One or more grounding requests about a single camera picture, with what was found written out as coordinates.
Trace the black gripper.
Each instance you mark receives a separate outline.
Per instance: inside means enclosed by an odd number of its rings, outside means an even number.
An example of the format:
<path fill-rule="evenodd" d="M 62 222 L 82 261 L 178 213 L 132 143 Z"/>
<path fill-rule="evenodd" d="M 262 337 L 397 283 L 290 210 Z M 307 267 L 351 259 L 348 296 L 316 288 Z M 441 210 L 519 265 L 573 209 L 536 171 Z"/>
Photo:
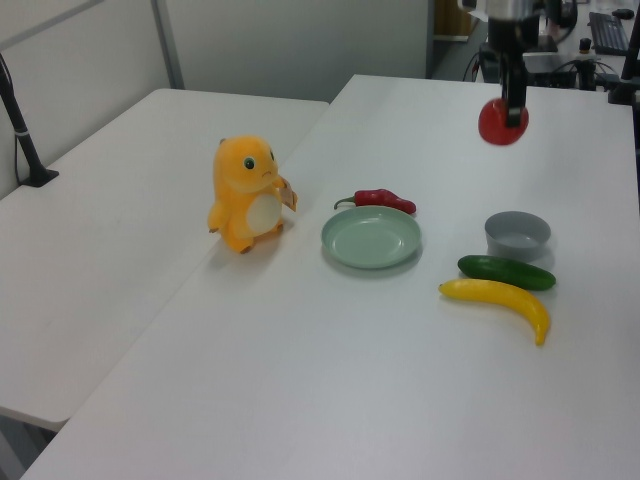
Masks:
<path fill-rule="evenodd" d="M 521 55 L 538 45 L 538 36 L 538 15 L 516 20 L 488 19 L 488 44 L 501 54 L 501 98 L 506 101 L 507 127 L 521 125 L 526 103 L 526 68 Z"/>

